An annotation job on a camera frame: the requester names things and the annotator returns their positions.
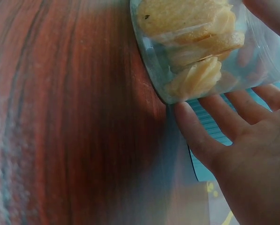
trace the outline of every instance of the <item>yellow object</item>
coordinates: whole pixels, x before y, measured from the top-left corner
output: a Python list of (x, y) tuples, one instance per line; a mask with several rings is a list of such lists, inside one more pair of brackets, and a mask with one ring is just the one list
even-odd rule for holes
[(180, 101), (199, 98), (214, 87), (221, 78), (221, 62), (217, 57), (196, 63), (180, 72), (175, 79), (167, 84), (168, 93)]

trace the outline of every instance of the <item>wooden table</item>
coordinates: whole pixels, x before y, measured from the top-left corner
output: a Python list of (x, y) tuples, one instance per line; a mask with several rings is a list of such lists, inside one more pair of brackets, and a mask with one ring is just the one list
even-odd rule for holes
[(0, 0), (1, 225), (185, 224), (195, 182), (128, 0)]

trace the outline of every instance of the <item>palm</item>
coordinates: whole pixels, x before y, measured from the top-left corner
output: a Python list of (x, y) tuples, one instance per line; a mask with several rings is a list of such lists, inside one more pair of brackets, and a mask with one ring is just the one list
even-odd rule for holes
[[(242, 220), (245, 224), (270, 221), (269, 205), (280, 204), (280, 90), (268, 85), (254, 91), (272, 111), (245, 91), (226, 94), (237, 113), (220, 96), (200, 100), (233, 142), (231, 146), (212, 139), (187, 104), (175, 107), (177, 123), (190, 148), (215, 175), (235, 216), (259, 219)], [(260, 208), (262, 203), (267, 208)]]

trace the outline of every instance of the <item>finger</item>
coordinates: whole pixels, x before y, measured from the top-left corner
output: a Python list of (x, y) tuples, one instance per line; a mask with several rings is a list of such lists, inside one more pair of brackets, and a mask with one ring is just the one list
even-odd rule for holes
[(174, 106), (176, 122), (193, 154), (209, 169), (215, 155), (225, 147), (206, 132), (188, 103)]
[(243, 0), (245, 6), (280, 35), (280, 0)]
[(273, 84), (253, 88), (253, 91), (259, 95), (273, 110), (280, 109), (280, 89)]
[(201, 106), (214, 118), (218, 127), (231, 141), (234, 141), (241, 131), (248, 126), (219, 95), (205, 97), (199, 100)]
[(245, 90), (235, 91), (225, 95), (233, 104), (238, 114), (251, 125), (267, 119), (272, 115), (269, 110), (256, 103)]

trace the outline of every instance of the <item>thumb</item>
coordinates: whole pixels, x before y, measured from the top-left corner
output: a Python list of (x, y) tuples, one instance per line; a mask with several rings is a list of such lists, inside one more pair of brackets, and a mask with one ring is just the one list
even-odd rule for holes
[(243, 0), (243, 3), (280, 36), (280, 0)]

